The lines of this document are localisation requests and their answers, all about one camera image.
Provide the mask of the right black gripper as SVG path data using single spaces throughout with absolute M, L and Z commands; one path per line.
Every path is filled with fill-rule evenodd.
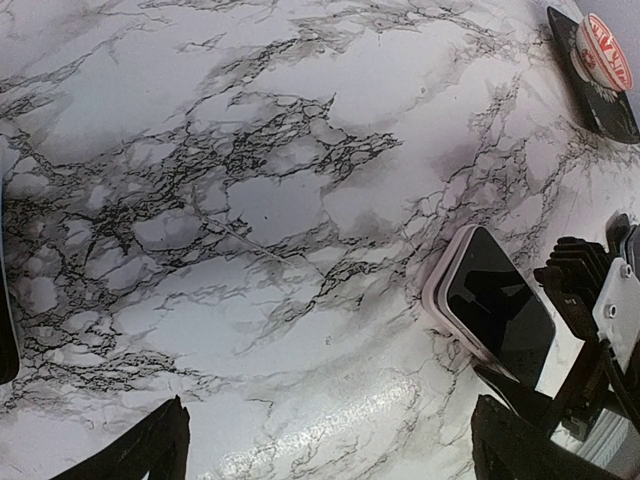
M 600 346 L 593 313 L 613 260 L 599 243 L 562 237 L 546 265 L 534 271 L 571 333 L 584 342 L 558 394 L 545 408 L 542 425 L 548 431 L 561 425 L 579 441 L 588 438 L 606 407 L 619 408 L 604 362 L 604 353 L 612 348 Z

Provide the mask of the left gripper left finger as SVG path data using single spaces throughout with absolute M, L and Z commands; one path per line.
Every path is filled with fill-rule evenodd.
M 72 479 L 184 479 L 190 415 L 176 396 L 100 452 L 58 474 Z

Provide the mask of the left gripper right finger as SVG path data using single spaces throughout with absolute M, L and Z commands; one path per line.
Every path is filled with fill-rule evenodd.
M 471 416 L 477 479 L 618 479 L 549 439 L 490 395 L 477 398 Z

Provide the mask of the black phone with silver edge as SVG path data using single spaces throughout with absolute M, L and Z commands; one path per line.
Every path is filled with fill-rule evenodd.
M 495 357 L 489 365 L 526 387 L 536 387 L 555 324 L 486 228 L 479 226 L 472 235 L 451 290 L 454 312 Z

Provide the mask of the pink phone case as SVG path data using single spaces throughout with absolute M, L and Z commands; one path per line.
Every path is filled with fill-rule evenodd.
M 452 237 L 441 258 L 428 276 L 421 294 L 422 306 L 445 329 L 454 335 L 479 361 L 490 364 L 495 357 L 454 312 L 451 295 L 454 276 L 462 264 L 463 254 L 470 246 L 476 224 L 461 227 Z

